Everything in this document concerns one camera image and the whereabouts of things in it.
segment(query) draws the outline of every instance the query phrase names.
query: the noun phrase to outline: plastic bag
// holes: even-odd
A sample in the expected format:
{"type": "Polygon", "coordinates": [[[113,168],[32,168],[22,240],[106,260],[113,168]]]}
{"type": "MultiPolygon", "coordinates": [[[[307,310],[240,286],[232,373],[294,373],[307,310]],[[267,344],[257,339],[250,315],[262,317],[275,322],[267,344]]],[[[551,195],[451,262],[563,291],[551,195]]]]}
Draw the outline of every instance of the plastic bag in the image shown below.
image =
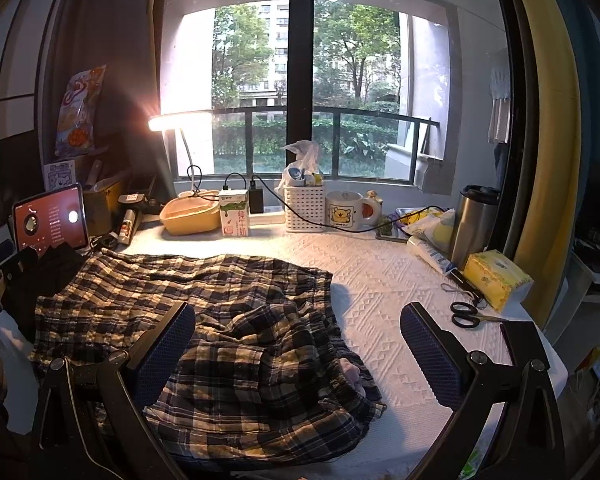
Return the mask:
{"type": "Polygon", "coordinates": [[[106,68],[102,65],[69,79],[58,115],[56,156],[82,155],[93,148],[93,117],[106,68]]]}
{"type": "Polygon", "coordinates": [[[296,161],[289,164],[282,172],[282,179],[276,187],[278,195],[285,186],[304,186],[307,175],[313,175],[316,184],[318,179],[315,176],[319,175],[319,180],[322,182],[322,174],[318,166],[320,144],[312,140],[298,140],[298,142],[283,146],[282,149],[295,153],[296,161]]]}
{"type": "Polygon", "coordinates": [[[429,214],[413,224],[402,226],[402,230],[448,254],[455,222],[456,210],[450,209],[440,216],[429,214]]]}

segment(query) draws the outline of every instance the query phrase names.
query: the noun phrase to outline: plug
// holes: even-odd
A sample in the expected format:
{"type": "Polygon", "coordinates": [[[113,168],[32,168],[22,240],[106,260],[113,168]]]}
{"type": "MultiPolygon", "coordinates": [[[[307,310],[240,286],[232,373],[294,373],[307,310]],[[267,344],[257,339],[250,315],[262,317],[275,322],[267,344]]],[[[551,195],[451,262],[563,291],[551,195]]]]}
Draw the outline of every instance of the plug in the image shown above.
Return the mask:
{"type": "Polygon", "coordinates": [[[262,195],[262,188],[256,187],[256,181],[254,177],[251,177],[249,184],[249,210],[252,213],[264,213],[264,197],[262,195]]]}

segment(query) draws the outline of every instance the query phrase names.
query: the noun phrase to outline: toothpaste tube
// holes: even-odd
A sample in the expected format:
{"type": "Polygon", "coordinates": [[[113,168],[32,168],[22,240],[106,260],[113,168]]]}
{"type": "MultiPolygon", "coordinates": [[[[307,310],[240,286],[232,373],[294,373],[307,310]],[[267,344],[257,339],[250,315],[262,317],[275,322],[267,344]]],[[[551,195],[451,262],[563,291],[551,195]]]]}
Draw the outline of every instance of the toothpaste tube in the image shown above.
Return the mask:
{"type": "Polygon", "coordinates": [[[456,268],[455,264],[447,260],[437,249],[431,247],[424,240],[412,236],[407,244],[413,247],[416,256],[419,256],[443,276],[456,268]]]}

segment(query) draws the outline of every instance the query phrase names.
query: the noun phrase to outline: stainless steel thermos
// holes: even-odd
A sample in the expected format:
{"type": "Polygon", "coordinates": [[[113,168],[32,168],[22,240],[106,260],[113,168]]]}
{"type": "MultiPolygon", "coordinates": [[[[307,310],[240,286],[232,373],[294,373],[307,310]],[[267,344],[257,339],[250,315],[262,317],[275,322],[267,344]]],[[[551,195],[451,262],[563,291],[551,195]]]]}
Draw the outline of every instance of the stainless steel thermos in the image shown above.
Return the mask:
{"type": "Polygon", "coordinates": [[[482,252],[489,242],[499,201],[500,192],[493,187],[467,186],[460,192],[449,244],[449,259],[460,270],[469,254],[482,252]]]}

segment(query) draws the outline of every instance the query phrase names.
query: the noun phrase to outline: desk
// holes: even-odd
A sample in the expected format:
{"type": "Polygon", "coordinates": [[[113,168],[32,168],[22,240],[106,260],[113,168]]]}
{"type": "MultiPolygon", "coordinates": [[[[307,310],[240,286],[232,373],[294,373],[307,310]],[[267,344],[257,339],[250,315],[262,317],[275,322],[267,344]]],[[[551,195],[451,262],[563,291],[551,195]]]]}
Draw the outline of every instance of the desk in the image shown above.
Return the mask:
{"type": "MultiPolygon", "coordinates": [[[[407,246],[375,240],[373,233],[294,234],[276,224],[254,226],[247,238],[224,238],[219,231],[171,237],[159,223],[144,224],[125,253],[269,256],[333,273],[331,304],[344,341],[373,374],[388,409],[350,453],[330,463],[260,472],[261,478],[379,480],[389,475],[403,480],[408,475],[451,415],[450,409],[436,401],[400,334],[400,311],[410,301],[423,304],[467,350],[480,349],[494,362],[510,364],[497,323],[481,323],[474,330],[453,325],[449,304],[466,297],[443,292],[440,283],[444,278],[413,256],[407,246]]],[[[486,313],[497,315],[490,307],[486,313]]],[[[502,316],[531,320],[520,304],[507,305],[502,316]]],[[[557,397],[566,384],[567,371],[544,336],[540,337],[557,397]]],[[[491,411],[480,440],[484,447],[493,436],[501,410],[502,406],[495,406],[491,411]]]]}

